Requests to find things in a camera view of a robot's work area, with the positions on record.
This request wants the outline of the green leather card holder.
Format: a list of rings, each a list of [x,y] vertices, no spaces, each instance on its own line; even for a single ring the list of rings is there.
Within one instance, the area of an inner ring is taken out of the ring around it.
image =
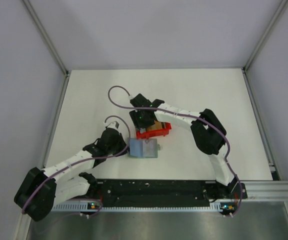
[[[149,139],[129,139],[129,153],[131,158],[137,159],[155,159],[158,158],[160,144],[156,138]]]

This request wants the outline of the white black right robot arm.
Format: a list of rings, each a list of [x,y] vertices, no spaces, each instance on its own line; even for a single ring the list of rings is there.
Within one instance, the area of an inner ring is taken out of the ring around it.
[[[227,132],[212,110],[206,108],[202,112],[191,112],[160,99],[150,101],[140,93],[130,97],[130,104],[134,110],[129,114],[136,128],[148,128],[157,121],[190,131],[197,148],[211,162],[218,194],[229,198],[236,191],[237,196],[243,197],[243,186],[228,162],[231,147]]]

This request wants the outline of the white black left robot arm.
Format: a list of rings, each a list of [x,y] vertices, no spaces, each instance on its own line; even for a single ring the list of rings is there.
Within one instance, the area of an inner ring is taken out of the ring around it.
[[[123,156],[128,146],[118,122],[113,121],[93,143],[72,157],[51,167],[28,171],[14,197],[23,215],[38,222],[58,204],[78,196],[93,198],[98,191],[96,179],[89,170],[108,159]]]

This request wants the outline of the red plastic card tray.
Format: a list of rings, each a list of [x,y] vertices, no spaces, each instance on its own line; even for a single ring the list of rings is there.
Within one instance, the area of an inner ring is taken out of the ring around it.
[[[165,122],[166,128],[161,130],[154,130],[154,131],[146,131],[146,128],[139,128],[136,129],[136,138],[137,139],[150,139],[155,137],[165,137],[170,133],[172,126],[170,123]]]

